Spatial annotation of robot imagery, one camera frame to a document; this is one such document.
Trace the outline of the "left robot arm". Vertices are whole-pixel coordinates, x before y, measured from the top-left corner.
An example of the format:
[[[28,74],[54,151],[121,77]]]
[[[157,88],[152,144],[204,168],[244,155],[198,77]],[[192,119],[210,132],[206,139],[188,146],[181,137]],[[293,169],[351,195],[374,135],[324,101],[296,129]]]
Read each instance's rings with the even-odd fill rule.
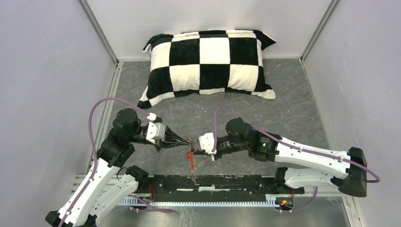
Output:
[[[134,144],[153,145],[157,151],[188,145],[190,141],[174,133],[154,114],[142,125],[137,112],[125,108],[117,113],[113,127],[98,150],[95,163],[66,204],[50,211],[45,221],[53,227],[96,227],[122,199],[148,188],[148,173],[131,166],[107,192],[106,184],[122,169],[135,151]]]

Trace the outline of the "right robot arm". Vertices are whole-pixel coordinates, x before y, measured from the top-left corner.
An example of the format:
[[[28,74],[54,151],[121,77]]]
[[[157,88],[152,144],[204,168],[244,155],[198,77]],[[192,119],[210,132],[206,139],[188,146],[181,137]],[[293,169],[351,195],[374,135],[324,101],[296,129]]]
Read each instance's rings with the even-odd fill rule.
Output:
[[[227,135],[206,133],[198,138],[194,155],[211,156],[217,160],[225,154],[247,151],[260,162],[279,162],[302,166],[301,169],[280,167],[273,187],[279,193],[290,188],[336,187],[353,197],[367,196],[367,161],[360,148],[335,151],[294,142],[279,135],[261,132],[241,118],[226,124]]]

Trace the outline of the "metal keyring with red handle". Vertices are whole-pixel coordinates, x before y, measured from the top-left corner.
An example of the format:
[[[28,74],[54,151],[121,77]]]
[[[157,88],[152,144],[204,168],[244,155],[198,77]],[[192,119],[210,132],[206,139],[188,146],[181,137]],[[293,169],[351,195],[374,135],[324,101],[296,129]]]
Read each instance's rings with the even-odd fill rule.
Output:
[[[193,153],[194,153],[193,138],[189,138],[189,147],[190,147],[190,151],[187,152],[186,157],[190,160],[190,164],[191,164],[191,171],[192,171],[191,181],[194,184],[197,184],[196,171],[195,171],[195,166],[194,166],[194,161],[193,161]]]

